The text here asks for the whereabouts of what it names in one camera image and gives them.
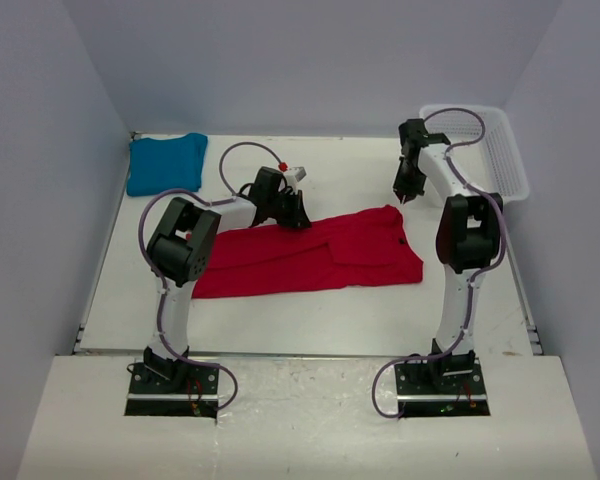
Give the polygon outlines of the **red t shirt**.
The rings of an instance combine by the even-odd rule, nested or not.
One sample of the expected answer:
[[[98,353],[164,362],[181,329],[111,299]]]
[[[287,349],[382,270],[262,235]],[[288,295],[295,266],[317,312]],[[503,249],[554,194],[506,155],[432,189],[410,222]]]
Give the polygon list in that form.
[[[386,205],[319,220],[308,229],[277,225],[216,237],[192,296],[199,299],[419,284],[424,262],[403,216]]]

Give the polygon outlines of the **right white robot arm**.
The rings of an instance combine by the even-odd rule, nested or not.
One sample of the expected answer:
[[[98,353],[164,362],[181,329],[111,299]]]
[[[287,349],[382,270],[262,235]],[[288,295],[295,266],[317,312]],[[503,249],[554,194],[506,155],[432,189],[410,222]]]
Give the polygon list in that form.
[[[429,182],[444,200],[435,250],[445,272],[442,318],[431,353],[421,359],[411,356],[401,375],[447,393],[474,370],[476,299],[484,276],[504,255],[498,217],[502,199],[463,177],[450,160],[451,140],[429,132],[424,119],[408,119],[398,132],[401,156],[393,192],[404,204],[424,195]]]

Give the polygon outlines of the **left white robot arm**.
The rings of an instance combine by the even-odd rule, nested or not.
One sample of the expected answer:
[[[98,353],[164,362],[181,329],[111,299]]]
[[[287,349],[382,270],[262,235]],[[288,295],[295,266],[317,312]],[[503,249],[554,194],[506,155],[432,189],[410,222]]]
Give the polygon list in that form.
[[[187,324],[196,283],[208,269],[216,236],[253,228],[267,220],[294,230],[311,222],[298,184],[303,167],[282,172],[262,167],[253,182],[231,197],[206,202],[186,190],[174,189],[150,240],[141,252],[157,277],[158,303],[152,339],[143,353],[144,365],[163,391],[175,393],[188,379],[185,356],[189,351]]]

